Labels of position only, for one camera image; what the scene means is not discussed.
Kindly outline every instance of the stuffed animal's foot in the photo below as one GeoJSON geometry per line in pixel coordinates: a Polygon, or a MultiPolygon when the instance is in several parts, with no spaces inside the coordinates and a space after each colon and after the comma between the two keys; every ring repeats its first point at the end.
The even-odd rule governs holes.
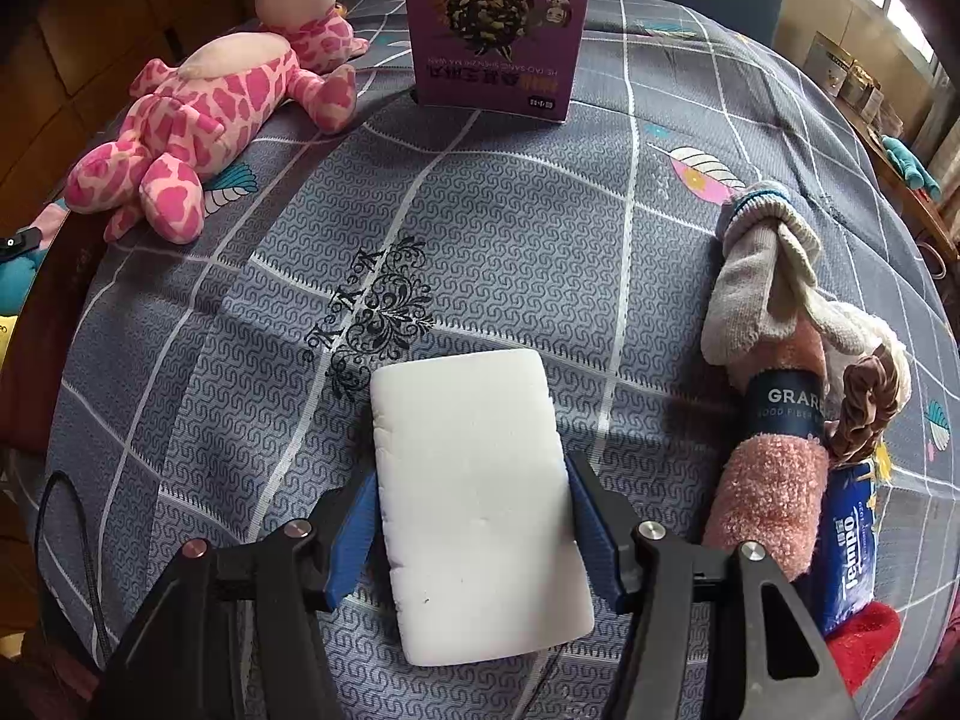
{"type": "Polygon", "coordinates": [[[70,171],[64,187],[67,207],[94,214],[129,203],[150,162],[150,152],[137,141],[102,143],[70,171]]]}
{"type": "Polygon", "coordinates": [[[162,59],[151,59],[143,66],[140,75],[133,79],[133,83],[128,89],[130,96],[135,100],[142,98],[143,95],[149,95],[157,90],[166,79],[174,74],[176,68],[167,67],[162,59]]]}
{"type": "Polygon", "coordinates": [[[143,208],[135,200],[121,205],[107,222],[104,240],[108,244],[123,238],[143,218],[143,208]]]}
{"type": "Polygon", "coordinates": [[[203,189],[193,167],[160,154],[140,185],[143,211],[152,228],[173,244],[189,244],[203,232],[203,189]]]}
{"type": "Polygon", "coordinates": [[[356,71],[341,65],[328,76],[296,70],[287,89],[320,132],[332,135],[347,126],[357,105],[356,71]]]}
{"type": "Polygon", "coordinates": [[[350,44],[350,59],[357,59],[357,57],[363,56],[369,48],[370,41],[366,38],[353,38],[353,42],[350,44]]]}

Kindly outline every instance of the white rectangular block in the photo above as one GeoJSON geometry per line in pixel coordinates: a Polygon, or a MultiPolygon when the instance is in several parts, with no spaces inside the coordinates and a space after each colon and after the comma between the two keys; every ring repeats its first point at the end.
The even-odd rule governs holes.
{"type": "Polygon", "coordinates": [[[590,632],[587,574],[539,355],[387,365],[370,389],[407,661],[507,658],[590,632]]]}

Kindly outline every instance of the pink fuzzy towel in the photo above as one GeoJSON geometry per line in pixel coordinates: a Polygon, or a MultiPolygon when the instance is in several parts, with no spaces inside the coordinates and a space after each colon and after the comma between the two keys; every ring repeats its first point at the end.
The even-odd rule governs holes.
{"type": "MultiPolygon", "coordinates": [[[[816,397],[822,397],[827,375],[823,343],[802,314],[793,335],[783,341],[760,341],[728,365],[731,382],[741,394],[767,370],[809,371],[819,380],[816,397]]],[[[764,395],[786,408],[784,391],[764,395]]],[[[748,539],[759,541],[793,581],[810,566],[826,486],[827,450],[817,437],[770,433],[748,437],[724,468],[704,544],[730,549],[748,539]]]]}

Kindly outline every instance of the metal bolt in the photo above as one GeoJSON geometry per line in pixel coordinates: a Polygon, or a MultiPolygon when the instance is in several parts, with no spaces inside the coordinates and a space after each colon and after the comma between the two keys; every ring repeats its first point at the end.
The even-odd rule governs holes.
{"type": "Polygon", "coordinates": [[[206,541],[203,538],[191,538],[181,547],[184,557],[203,557],[206,554],[206,541]]]}
{"type": "Polygon", "coordinates": [[[753,560],[754,562],[767,557],[767,551],[763,548],[763,544],[757,541],[744,541],[740,545],[740,552],[747,560],[753,560]]]}
{"type": "Polygon", "coordinates": [[[641,522],[640,525],[637,525],[637,533],[644,538],[649,538],[650,541],[659,541],[666,536],[666,528],[659,524],[659,522],[656,522],[656,520],[648,519],[646,522],[641,522]]]}
{"type": "Polygon", "coordinates": [[[283,526],[283,533],[290,538],[303,538],[312,530],[313,526],[307,519],[292,519],[283,526]]]}

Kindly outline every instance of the gray patterned bed sheet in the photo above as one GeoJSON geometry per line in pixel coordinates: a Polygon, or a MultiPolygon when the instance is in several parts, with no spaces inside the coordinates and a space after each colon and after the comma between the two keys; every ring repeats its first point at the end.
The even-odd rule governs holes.
{"type": "MultiPolygon", "coordinates": [[[[824,243],[820,283],[906,343],[914,394],[890,427],[877,597],[894,650],[856,696],[890,718],[919,682],[952,605],[960,520],[960,368],[928,272],[877,191],[866,153],[794,66],[686,8],[590,0],[561,127],[418,108],[403,0],[353,0],[371,40],[343,138],[282,106],[206,189],[200,240],[138,228],[109,247],[64,370],[47,472],[88,512],[109,635],[122,634],[176,548],[262,536],[341,485],[373,367],[529,347],[567,450],[644,517],[699,538],[731,450],[736,398],[699,333],[721,263],[718,201],[774,178],[824,243]]],[[[32,520],[43,478],[18,466],[32,520]]],[[[74,515],[55,493],[41,567],[96,653],[74,515]]],[[[595,601],[591,635],[504,661],[416,668],[400,650],[382,541],[320,615],[349,718],[597,717],[625,619],[595,601]]],[[[707,656],[695,610],[682,717],[707,656]]],[[[248,714],[263,716],[245,618],[248,714]]]]}

